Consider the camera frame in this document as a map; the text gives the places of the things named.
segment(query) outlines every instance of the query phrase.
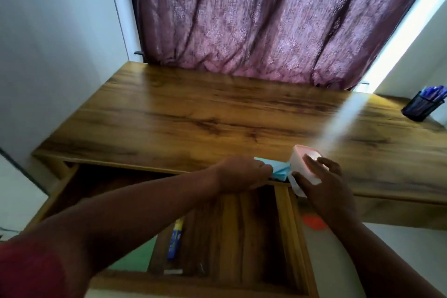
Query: purple curtain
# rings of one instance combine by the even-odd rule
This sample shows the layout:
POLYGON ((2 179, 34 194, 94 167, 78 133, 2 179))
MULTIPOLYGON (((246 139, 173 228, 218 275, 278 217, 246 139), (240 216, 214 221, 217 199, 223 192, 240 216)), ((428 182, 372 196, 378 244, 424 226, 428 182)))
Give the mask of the purple curtain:
POLYGON ((148 62, 348 89, 414 0, 137 0, 148 62))

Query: hand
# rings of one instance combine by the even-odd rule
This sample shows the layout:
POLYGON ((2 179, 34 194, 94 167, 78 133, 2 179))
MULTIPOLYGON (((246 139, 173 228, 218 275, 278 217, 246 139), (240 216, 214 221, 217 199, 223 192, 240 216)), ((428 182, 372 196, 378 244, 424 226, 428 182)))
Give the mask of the hand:
POLYGON ((273 173, 266 165, 253 157, 236 156, 222 160, 210 167, 218 177, 220 192, 240 192, 265 185, 273 173))
POLYGON ((303 160, 315 176, 321 179, 321 183, 312 185, 299 172, 293 172, 292 175, 326 224, 337 229, 360 223, 354 195, 342 178, 341 167, 330 159, 319 157, 316 161, 307 154, 303 160))

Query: red shirt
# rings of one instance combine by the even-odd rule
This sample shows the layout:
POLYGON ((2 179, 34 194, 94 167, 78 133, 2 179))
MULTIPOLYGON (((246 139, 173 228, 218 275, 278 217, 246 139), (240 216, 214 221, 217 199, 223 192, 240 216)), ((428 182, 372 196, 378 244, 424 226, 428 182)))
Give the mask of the red shirt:
POLYGON ((64 268, 56 254, 32 242, 0 244, 0 298, 67 298, 64 268))

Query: pen holder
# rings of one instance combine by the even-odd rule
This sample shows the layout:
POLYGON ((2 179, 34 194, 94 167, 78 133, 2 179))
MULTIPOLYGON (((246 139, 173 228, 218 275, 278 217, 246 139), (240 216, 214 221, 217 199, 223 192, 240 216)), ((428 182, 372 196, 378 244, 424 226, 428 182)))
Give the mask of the pen holder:
POLYGON ((444 100, 429 100, 421 96, 419 91, 417 95, 402 109, 402 114, 413 121, 423 121, 427 116, 436 110, 439 105, 444 104, 444 100))

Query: desk top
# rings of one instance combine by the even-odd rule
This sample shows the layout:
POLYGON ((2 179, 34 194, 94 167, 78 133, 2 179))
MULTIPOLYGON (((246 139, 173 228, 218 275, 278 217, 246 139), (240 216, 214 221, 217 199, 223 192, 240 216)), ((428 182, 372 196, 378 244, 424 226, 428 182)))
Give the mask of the desk top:
POLYGON ((447 203, 447 132, 406 100, 128 62, 35 155, 182 173, 235 154, 337 161, 355 194, 447 203))

